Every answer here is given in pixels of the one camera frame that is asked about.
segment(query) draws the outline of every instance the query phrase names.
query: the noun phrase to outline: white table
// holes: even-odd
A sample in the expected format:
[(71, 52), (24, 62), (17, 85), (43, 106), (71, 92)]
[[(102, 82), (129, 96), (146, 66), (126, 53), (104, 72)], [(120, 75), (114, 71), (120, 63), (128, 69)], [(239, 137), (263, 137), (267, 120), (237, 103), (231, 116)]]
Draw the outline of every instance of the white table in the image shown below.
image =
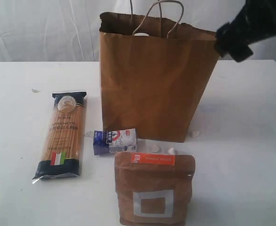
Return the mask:
[[(119, 225), (114, 158), (94, 156), (90, 138), (81, 177), (32, 185), (51, 93), (72, 89), (88, 92), (86, 131), (101, 129), (98, 63), (0, 63), (0, 226)], [(196, 158), (187, 225), (276, 225), (276, 63), (219, 61), (194, 129), (183, 144), (139, 140)]]

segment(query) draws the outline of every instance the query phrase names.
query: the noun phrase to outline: brown paper bag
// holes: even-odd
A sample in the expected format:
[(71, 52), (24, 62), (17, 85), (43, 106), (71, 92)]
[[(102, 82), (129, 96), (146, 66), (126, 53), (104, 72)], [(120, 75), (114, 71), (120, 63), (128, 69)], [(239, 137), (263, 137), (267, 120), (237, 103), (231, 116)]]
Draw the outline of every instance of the brown paper bag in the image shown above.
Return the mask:
[[(183, 10), (175, 0), (155, 4), (168, 1)], [(103, 129), (183, 142), (219, 57), (215, 33), (147, 15), (100, 15)]]
[(121, 224), (184, 225), (187, 204), (192, 197), (191, 181), (195, 172), (193, 156), (147, 155), (148, 159), (156, 156), (174, 158), (174, 165), (160, 165), (135, 163), (133, 159), (136, 155), (146, 154), (123, 152), (115, 155)]

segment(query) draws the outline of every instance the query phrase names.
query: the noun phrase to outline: white curtain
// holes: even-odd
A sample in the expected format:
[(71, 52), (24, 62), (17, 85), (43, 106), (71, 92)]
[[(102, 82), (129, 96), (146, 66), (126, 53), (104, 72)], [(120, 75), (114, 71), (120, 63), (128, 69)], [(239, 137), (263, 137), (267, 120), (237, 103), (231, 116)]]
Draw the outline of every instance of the white curtain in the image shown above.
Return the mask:
[[(155, 0), (133, 0), (144, 15)], [(181, 0), (182, 22), (216, 31), (231, 21), (245, 0)], [(0, 0), (0, 61), (97, 61), (99, 15), (130, 13), (129, 0)], [(180, 7), (162, 4), (163, 17), (176, 20)], [(151, 16), (159, 16), (154, 8)], [(276, 38), (252, 46), (253, 59), (276, 60)]]

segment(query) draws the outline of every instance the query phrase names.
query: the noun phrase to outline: paper bag handle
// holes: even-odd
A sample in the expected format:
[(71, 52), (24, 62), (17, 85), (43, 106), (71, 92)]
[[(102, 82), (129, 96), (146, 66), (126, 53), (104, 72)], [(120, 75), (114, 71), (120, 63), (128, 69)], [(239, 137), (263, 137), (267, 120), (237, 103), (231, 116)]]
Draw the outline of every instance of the paper bag handle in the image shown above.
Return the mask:
[(142, 22), (140, 23), (140, 25), (133, 31), (133, 35), (136, 34), (139, 30), (139, 28), (142, 26), (142, 24), (144, 23), (146, 17), (148, 16), (148, 14), (150, 13), (151, 9), (157, 5), (157, 4), (160, 4), (160, 3), (163, 3), (163, 2), (174, 2), (174, 3), (177, 3), (181, 6), (181, 17), (180, 19), (175, 23), (175, 25), (171, 28), (171, 30), (167, 33), (167, 38), (169, 37), (169, 34), (170, 32), (172, 32), (174, 30), (174, 28), (177, 26), (177, 24), (181, 21), (181, 18), (183, 17), (184, 15), (184, 6), (183, 4), (180, 2), (180, 1), (177, 1), (177, 0), (160, 0), (160, 1), (157, 1), (155, 3), (152, 4), (152, 6), (150, 7), (150, 9), (148, 10), (147, 14), (145, 15), (144, 19), (142, 20)]
[[(132, 0), (129, 0), (130, 3), (130, 19), (133, 21), (133, 3)], [(158, 4), (158, 7), (160, 9), (160, 36), (162, 37), (162, 8), (161, 8), (161, 3)]]

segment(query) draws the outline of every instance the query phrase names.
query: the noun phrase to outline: orange label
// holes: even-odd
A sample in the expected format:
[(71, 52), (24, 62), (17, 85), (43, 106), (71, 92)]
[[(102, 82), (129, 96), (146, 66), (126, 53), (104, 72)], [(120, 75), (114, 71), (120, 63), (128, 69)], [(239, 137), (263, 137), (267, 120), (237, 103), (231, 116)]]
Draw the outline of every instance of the orange label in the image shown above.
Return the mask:
[(132, 163), (148, 163), (174, 166), (175, 155), (132, 153)]

